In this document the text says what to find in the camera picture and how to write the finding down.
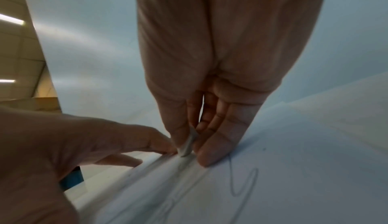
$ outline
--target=hand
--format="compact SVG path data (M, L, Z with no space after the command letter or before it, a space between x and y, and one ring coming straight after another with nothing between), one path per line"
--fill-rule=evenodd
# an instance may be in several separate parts
M233 150L299 57L321 4L137 0L145 78L175 145L191 124L200 133L193 150L201 165Z
M124 152L176 152L156 129L0 108L0 223L77 223L58 181L80 164L136 167Z

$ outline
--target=person's right hand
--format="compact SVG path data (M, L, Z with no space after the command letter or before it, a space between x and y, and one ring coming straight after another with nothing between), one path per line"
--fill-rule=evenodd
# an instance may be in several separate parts
M322 0L137 0L149 89L177 147L208 166L235 148L302 52ZM199 119L203 103L203 113Z

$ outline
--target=white paper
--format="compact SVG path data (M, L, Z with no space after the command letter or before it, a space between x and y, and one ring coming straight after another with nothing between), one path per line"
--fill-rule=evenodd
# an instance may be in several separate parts
M204 169L162 157L80 210L83 223L388 223L388 158L286 105Z

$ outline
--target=light fixture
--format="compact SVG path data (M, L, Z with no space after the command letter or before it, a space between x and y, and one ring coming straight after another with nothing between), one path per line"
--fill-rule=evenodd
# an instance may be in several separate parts
M11 80L11 79L0 79L0 82L15 82L15 80Z
M4 21L7 21L7 22L14 23L14 24L24 25L24 21L23 20L12 18L12 17L6 16L6 15L2 15L1 13L0 13L0 19L4 20Z

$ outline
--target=white eraser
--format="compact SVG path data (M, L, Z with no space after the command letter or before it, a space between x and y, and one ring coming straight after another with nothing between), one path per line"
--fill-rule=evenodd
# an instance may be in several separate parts
M197 131L195 130L195 128L190 126L189 137L187 138L186 142L180 148L178 148L178 155L181 157L189 155L192 151L191 144L197 137L198 137Z

